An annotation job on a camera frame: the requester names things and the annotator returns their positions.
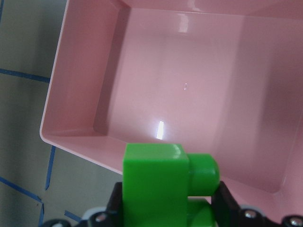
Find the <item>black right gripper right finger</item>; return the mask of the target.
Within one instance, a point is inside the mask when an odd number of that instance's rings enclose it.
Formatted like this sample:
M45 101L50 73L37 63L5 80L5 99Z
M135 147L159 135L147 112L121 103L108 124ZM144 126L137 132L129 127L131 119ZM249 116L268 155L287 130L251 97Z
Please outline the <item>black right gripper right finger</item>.
M219 227L301 227L302 215L288 215L277 223L252 208L241 208L228 187L220 181L211 196L214 218Z

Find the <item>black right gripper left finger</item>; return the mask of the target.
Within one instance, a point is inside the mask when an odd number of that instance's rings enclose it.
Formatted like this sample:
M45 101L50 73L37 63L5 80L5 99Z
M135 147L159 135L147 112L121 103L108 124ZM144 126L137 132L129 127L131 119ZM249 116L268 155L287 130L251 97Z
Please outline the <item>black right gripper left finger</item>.
M87 219L81 220L75 227L123 227L122 182L114 185L104 211L96 211Z

